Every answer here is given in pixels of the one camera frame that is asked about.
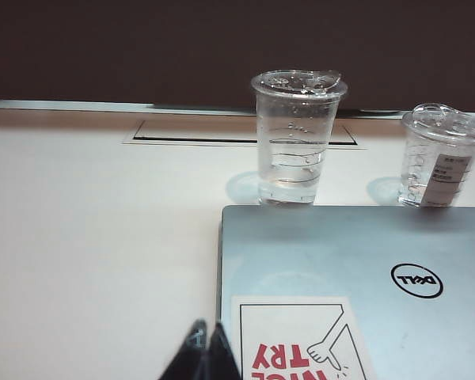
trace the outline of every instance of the water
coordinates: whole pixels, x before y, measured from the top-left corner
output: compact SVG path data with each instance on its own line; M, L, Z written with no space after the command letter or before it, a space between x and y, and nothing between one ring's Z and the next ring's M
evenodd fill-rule
M312 203L328 142L289 137L271 139L262 145L262 149L259 147L260 201Z

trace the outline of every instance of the laptop lid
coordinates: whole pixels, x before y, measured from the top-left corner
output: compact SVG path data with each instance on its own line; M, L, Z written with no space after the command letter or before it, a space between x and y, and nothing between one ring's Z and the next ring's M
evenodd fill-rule
M228 206L237 295L347 297L380 379L475 378L475 208Z

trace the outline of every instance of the dark wall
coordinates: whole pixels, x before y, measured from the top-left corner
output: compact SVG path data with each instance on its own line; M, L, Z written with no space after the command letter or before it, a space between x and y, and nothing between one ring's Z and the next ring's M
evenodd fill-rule
M0 98L251 107L265 70L336 69L344 108L475 111L475 2L8 2Z

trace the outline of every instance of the dell logo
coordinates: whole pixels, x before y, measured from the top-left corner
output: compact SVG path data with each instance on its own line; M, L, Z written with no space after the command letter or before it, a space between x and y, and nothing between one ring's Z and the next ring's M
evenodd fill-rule
M422 277L420 275L416 275L415 277L411 277L410 275L397 275L396 278L400 279L405 284L411 283L415 285L416 283L419 283L420 285L422 285L424 283L436 283L436 280L433 278L432 275L427 275L425 277Z
M390 271L394 283L409 295L435 298L442 294L442 280L429 269L417 264L398 264Z

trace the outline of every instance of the cartoon hand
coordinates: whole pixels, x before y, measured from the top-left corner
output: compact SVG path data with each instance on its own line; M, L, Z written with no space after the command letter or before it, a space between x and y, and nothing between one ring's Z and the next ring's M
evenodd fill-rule
M312 346L308 347L307 351L312 359L317 363L323 363L324 361L328 360L335 370L341 371L341 365L338 362L338 359L336 359L336 356L334 356L334 354L331 352L328 344L324 342L313 344Z
M308 347L307 352L315 362L323 363L328 360L335 370L341 371L340 362L338 362L331 348L333 348L333 345L345 327L347 327L347 325L342 322L340 316L321 342Z

